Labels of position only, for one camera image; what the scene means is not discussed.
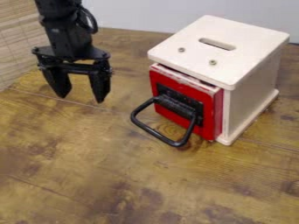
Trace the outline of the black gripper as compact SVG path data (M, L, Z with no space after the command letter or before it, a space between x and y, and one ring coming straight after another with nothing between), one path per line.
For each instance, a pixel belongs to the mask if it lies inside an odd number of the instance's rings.
M34 47L32 54L54 94L64 98L70 92L68 74L85 74L101 103L110 90L112 69L109 53L92 45L92 35L98 31L93 15L88 11L41 11L38 22L49 45Z

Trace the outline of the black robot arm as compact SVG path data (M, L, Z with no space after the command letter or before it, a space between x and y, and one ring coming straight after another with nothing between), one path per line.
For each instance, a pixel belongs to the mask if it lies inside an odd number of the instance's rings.
M72 89L69 74L86 75L96 101L101 103L110 89L112 68L109 53L92 45L92 35L98 32L97 20L81 0L33 1L50 43L32 49L44 79L56 95L64 98Z

